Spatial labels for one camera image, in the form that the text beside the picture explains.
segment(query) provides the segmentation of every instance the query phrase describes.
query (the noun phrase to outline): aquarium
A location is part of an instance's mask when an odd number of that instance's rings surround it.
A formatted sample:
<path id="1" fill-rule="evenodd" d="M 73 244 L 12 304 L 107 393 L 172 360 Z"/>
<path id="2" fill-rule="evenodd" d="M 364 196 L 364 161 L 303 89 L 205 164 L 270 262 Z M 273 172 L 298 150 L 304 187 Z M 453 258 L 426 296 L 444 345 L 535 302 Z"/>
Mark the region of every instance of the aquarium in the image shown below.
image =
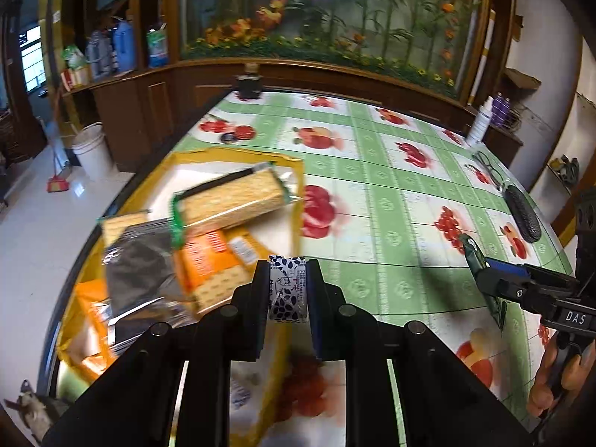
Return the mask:
<path id="1" fill-rule="evenodd" d="M 181 0 L 181 51 L 324 62 L 455 97 L 477 1 Z"/>

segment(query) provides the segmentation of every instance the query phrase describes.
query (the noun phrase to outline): white tile floor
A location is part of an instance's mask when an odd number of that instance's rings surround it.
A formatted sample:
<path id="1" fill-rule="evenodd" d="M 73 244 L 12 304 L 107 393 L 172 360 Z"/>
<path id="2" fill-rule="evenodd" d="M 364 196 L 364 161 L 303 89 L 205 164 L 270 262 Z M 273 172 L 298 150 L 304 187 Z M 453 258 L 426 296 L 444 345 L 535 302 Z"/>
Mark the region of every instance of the white tile floor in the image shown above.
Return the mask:
<path id="1" fill-rule="evenodd" d="M 75 167 L 70 189 L 49 194 L 52 174 L 46 148 L 0 215 L 0 401 L 16 400 L 24 379 L 35 386 L 48 321 L 70 267 L 96 219 L 132 177 L 114 169 L 92 182 Z"/>

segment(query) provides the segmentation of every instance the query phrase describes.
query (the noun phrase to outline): white spray bottle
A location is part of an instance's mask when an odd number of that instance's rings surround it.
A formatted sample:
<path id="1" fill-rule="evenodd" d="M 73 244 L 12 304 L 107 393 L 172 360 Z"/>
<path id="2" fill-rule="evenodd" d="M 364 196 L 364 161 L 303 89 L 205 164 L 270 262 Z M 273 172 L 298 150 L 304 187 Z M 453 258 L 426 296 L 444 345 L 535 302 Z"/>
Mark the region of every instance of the white spray bottle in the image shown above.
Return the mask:
<path id="1" fill-rule="evenodd" d="M 492 97 L 488 96 L 486 102 L 478 110 L 476 119 L 474 119 L 474 124 L 472 124 L 472 129 L 470 129 L 470 132 L 466 137 L 466 143 L 468 143 L 469 146 L 474 147 L 482 141 L 482 138 L 488 129 L 488 125 L 491 123 L 491 117 Z"/>

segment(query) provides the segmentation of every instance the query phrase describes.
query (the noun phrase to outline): broom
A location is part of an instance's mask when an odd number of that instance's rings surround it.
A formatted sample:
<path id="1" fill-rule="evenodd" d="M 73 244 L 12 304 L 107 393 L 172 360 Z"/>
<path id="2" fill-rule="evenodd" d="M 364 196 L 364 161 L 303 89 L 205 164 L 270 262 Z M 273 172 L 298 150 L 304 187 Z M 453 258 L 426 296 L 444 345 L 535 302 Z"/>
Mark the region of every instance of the broom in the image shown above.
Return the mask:
<path id="1" fill-rule="evenodd" d="M 59 87 L 56 91 L 56 102 L 54 103 L 54 119 L 58 122 L 58 103 L 60 102 L 60 97 L 62 94 L 62 88 Z M 70 188 L 69 183 L 64 179 L 58 176 L 58 156 L 56 156 L 56 150 L 54 149 L 54 145 L 51 142 L 51 139 L 48 139 L 50 143 L 50 148 L 52 148 L 52 158 L 54 162 L 54 176 L 48 180 L 47 191 L 48 193 L 57 193 L 60 191 L 67 191 Z"/>

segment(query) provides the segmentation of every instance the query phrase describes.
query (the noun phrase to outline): purple bottle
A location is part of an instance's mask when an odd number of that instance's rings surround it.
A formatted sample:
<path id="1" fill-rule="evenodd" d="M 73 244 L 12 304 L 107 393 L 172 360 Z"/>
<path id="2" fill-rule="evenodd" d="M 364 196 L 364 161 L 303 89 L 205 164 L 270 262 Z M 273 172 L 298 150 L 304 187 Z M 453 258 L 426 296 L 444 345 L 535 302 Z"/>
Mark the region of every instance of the purple bottle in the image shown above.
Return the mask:
<path id="1" fill-rule="evenodd" d="M 503 105 L 503 95 L 499 92 L 492 101 L 492 118 L 491 124 L 497 125 L 499 119 L 499 109 Z"/>
<path id="2" fill-rule="evenodd" d="M 507 116 L 509 115 L 509 109 L 511 108 L 511 101 L 509 100 L 509 98 L 506 98 L 505 101 L 503 101 L 503 104 L 501 105 L 501 108 L 499 109 L 499 121 L 500 124 L 499 126 L 502 126 L 505 124 L 505 121 L 507 119 Z"/>

